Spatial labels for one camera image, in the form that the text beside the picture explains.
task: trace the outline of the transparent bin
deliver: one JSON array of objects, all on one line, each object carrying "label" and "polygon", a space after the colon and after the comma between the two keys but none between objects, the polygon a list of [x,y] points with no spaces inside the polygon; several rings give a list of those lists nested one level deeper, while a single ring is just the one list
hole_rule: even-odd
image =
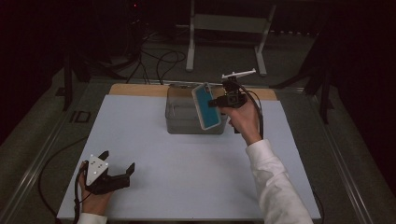
[{"label": "transparent bin", "polygon": [[191,91],[196,86],[169,86],[166,99],[166,127],[169,133],[178,134],[222,134],[227,116],[221,115],[221,124],[203,130],[198,119]]}]

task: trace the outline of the white table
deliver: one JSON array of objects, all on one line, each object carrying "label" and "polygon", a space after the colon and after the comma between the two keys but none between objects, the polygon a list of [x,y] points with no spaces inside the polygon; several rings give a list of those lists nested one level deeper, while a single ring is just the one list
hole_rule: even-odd
[{"label": "white table", "polygon": [[[110,201],[109,219],[262,219],[242,137],[230,127],[221,135],[170,134],[165,101],[128,95],[108,95],[103,101],[80,161],[109,150],[109,175],[124,174],[135,162],[131,186],[116,191]],[[320,218],[280,102],[262,101],[262,106],[264,135],[311,217]],[[58,213],[61,219],[74,218],[74,179]]]}]

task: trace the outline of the electrical wire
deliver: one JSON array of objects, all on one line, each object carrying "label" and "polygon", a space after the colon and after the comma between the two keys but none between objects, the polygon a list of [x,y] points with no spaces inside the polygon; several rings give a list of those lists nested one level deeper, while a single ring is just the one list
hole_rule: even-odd
[{"label": "electrical wire", "polygon": [[50,206],[50,204],[47,202],[47,200],[46,200],[46,198],[44,197],[44,194],[43,194],[43,192],[42,192],[42,190],[41,190],[41,179],[42,179],[44,170],[46,169],[46,167],[48,166],[48,164],[53,160],[53,158],[55,158],[59,153],[61,153],[61,152],[65,151],[65,150],[69,149],[70,147],[72,147],[72,146],[74,146],[74,145],[76,145],[76,144],[78,144],[78,143],[80,143],[80,142],[86,140],[87,138],[88,138],[88,136],[85,136],[85,137],[83,137],[83,138],[77,140],[76,142],[74,142],[74,143],[72,143],[72,144],[69,144],[69,145],[67,145],[66,147],[63,147],[63,148],[61,148],[60,150],[58,150],[57,152],[55,152],[52,156],[50,156],[50,157],[47,159],[46,163],[44,164],[43,168],[41,169],[41,171],[40,171],[40,173],[39,173],[39,175],[38,175],[38,179],[37,179],[38,194],[39,194],[40,199],[41,199],[41,201],[43,202],[43,204],[49,209],[49,211],[50,211],[50,212],[52,213],[52,215],[54,216],[54,218],[55,218],[55,223],[62,223],[62,222],[61,222],[61,220],[60,220],[59,218],[56,217],[56,215],[57,215],[56,212],[52,209],[52,207]]},{"label": "electrical wire", "polygon": [[263,118],[262,118],[262,103],[260,103],[260,107],[257,105],[254,98],[251,96],[251,91],[248,91],[245,87],[241,84],[237,83],[236,81],[232,81],[234,85],[237,85],[242,91],[247,95],[247,97],[254,103],[254,107],[256,108],[257,114],[259,116],[259,123],[260,123],[260,136],[264,138],[264,125],[263,125]]},{"label": "electrical wire", "polygon": [[137,60],[139,61],[139,63],[137,64],[136,68],[135,68],[134,71],[131,73],[131,75],[129,75],[128,78],[126,79],[126,81],[125,81],[126,84],[129,83],[129,81],[131,80],[131,78],[132,78],[132,77],[134,76],[134,74],[136,73],[137,69],[138,69],[141,65],[143,65],[143,64],[142,64],[141,58],[142,58],[142,54],[139,54],[139,58],[137,59]]},{"label": "electrical wire", "polygon": [[78,179],[79,179],[79,176],[84,172],[84,169],[86,168],[87,165],[88,164],[85,163],[83,165],[83,167],[79,168],[78,174],[76,175],[76,180],[75,180],[75,200],[74,200],[74,202],[75,202],[75,207],[74,207],[74,209],[75,209],[75,218],[73,220],[73,224],[77,224],[78,220],[79,220],[79,210],[80,210],[79,204],[80,204],[80,201],[78,200]]},{"label": "electrical wire", "polygon": [[149,42],[163,42],[163,41],[168,41],[168,40],[172,40],[172,39],[173,39],[172,36],[170,36],[168,34],[161,34],[159,32],[154,32],[148,36]]},{"label": "electrical wire", "polygon": [[[141,50],[141,51],[142,51],[142,53],[147,54],[148,56],[158,60],[157,65],[156,65],[156,76],[157,76],[158,80],[160,81],[160,84],[163,85],[163,77],[169,71],[171,71],[178,63],[183,62],[186,59],[186,55],[183,52],[172,50],[172,49],[160,49],[160,50],[167,50],[167,52],[165,52],[161,57],[157,57],[157,56],[152,55],[146,51],[143,51],[143,50]],[[170,54],[175,54],[177,59],[174,61],[165,60],[164,57],[166,57]],[[171,63],[172,65],[165,72],[160,74],[160,63]]]},{"label": "electrical wire", "polygon": [[259,101],[260,111],[262,112],[262,102],[260,101],[260,97],[254,91],[248,91],[248,92],[253,93],[256,96],[257,100]]},{"label": "electrical wire", "polygon": [[87,198],[89,198],[91,196],[92,193],[89,193],[87,196],[85,196],[85,198],[83,198],[81,201],[79,201],[80,203],[83,203],[85,200],[87,200]]},{"label": "electrical wire", "polygon": [[139,63],[140,63],[140,65],[143,68],[143,79],[145,80],[145,84],[150,84],[148,72],[146,70],[146,66],[142,63],[142,59],[141,58],[139,58]]}]

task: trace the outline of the smartphone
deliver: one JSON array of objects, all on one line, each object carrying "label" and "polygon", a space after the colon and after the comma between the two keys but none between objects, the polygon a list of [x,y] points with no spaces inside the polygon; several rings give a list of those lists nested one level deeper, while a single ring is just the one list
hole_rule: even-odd
[{"label": "smartphone", "polygon": [[217,107],[209,107],[213,100],[209,83],[203,83],[192,90],[192,98],[198,113],[198,119],[203,130],[208,130],[221,124],[220,112]]}]

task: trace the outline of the white sleeve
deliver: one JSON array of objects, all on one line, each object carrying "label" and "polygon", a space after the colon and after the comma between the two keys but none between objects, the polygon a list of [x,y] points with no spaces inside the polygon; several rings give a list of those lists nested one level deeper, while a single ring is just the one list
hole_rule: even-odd
[{"label": "white sleeve", "polygon": [[107,217],[89,213],[81,213],[78,219],[78,224],[106,224],[106,222]]},{"label": "white sleeve", "polygon": [[265,223],[313,223],[267,139],[247,147]]}]

